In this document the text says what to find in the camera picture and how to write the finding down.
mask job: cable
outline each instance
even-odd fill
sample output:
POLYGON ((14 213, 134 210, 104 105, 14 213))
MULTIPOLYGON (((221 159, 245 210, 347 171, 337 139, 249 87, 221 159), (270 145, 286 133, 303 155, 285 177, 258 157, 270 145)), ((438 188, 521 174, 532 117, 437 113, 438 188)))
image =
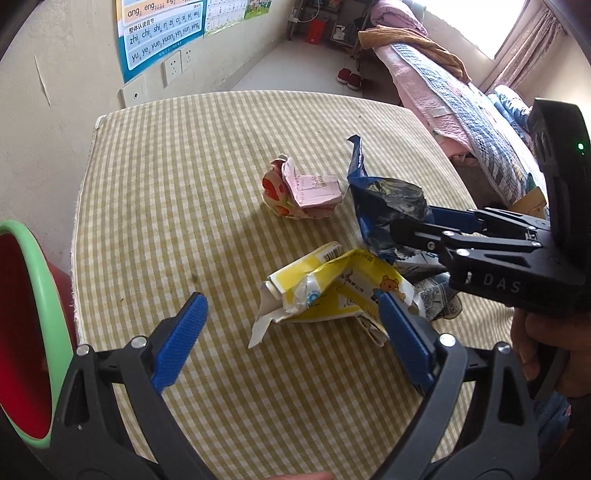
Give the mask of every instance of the cable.
POLYGON ((318 17, 318 14, 320 13, 320 0, 316 0, 316 2, 318 3, 318 11, 316 12, 316 15, 314 15, 309 20, 306 20, 305 22, 298 22, 298 23, 308 23, 308 22, 311 22, 312 20, 314 20, 316 17, 318 17))

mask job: human hand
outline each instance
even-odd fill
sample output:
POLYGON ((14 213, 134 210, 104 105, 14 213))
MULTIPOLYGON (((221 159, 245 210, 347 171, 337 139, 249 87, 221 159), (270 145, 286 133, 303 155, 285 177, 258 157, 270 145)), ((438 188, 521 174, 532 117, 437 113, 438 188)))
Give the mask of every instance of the human hand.
POLYGON ((590 313, 575 313, 555 319, 515 309, 511 340, 527 380, 533 380, 540 374, 538 343, 545 343, 570 351, 569 362, 556 384, 556 391, 573 398, 591 394, 590 313))
POLYGON ((301 475, 277 475, 267 480, 335 480, 330 472, 303 473, 301 475))

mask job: red box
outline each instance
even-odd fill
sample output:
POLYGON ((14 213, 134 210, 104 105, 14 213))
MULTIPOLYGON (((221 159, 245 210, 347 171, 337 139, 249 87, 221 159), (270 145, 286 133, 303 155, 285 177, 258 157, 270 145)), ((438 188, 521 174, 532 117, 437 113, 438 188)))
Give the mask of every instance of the red box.
POLYGON ((322 32, 326 26, 326 22, 322 20, 312 20, 308 26, 308 32, 306 33, 306 41, 318 45, 322 40, 322 32))

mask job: white tile floor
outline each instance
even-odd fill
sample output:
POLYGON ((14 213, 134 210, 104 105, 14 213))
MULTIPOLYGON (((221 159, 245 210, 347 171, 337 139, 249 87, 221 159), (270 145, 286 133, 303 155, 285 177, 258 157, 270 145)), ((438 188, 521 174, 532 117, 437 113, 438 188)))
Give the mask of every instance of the white tile floor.
POLYGON ((344 51, 294 39, 265 56, 232 90, 295 90, 361 97, 361 91, 336 81, 344 67, 355 72, 355 61, 344 51))

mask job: wall socket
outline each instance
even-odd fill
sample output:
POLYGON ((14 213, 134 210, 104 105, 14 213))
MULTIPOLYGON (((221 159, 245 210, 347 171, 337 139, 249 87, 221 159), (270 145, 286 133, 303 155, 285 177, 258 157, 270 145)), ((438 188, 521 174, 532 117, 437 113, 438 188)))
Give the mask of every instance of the wall socket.
POLYGON ((175 52, 174 55, 168 57, 162 65, 164 66, 164 78, 166 85, 170 85, 179 75, 181 75, 181 52, 175 52))
POLYGON ((186 72, 193 66, 194 57, 195 54, 193 53, 193 46, 191 44, 181 50, 181 69, 183 72, 186 72))
POLYGON ((148 101, 148 91, 145 77, 140 75, 134 78, 121 89, 120 94, 123 108, 146 103, 148 101))

